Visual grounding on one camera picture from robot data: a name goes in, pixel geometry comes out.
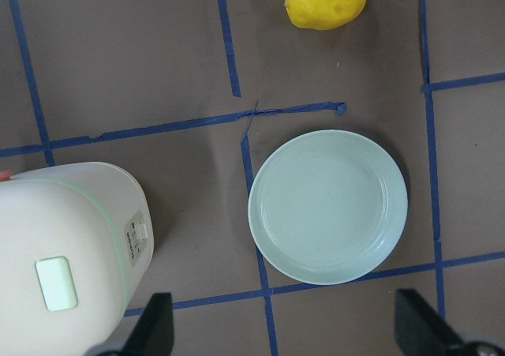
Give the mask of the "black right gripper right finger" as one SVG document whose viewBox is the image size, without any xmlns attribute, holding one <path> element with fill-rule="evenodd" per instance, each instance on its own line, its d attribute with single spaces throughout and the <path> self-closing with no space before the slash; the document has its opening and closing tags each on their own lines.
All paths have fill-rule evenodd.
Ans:
<svg viewBox="0 0 505 356">
<path fill-rule="evenodd" d="M 503 355 L 482 340 L 464 340 L 414 289 L 395 292 L 395 341 L 406 356 Z"/>
</svg>

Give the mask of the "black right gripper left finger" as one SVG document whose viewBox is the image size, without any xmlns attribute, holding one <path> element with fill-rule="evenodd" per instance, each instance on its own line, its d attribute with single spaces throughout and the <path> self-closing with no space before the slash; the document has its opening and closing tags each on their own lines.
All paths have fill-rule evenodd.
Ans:
<svg viewBox="0 0 505 356">
<path fill-rule="evenodd" d="M 86 355 L 171 355 L 174 349 L 174 315 L 171 293 L 153 294 L 128 339 L 121 346 L 102 343 Z"/>
</svg>

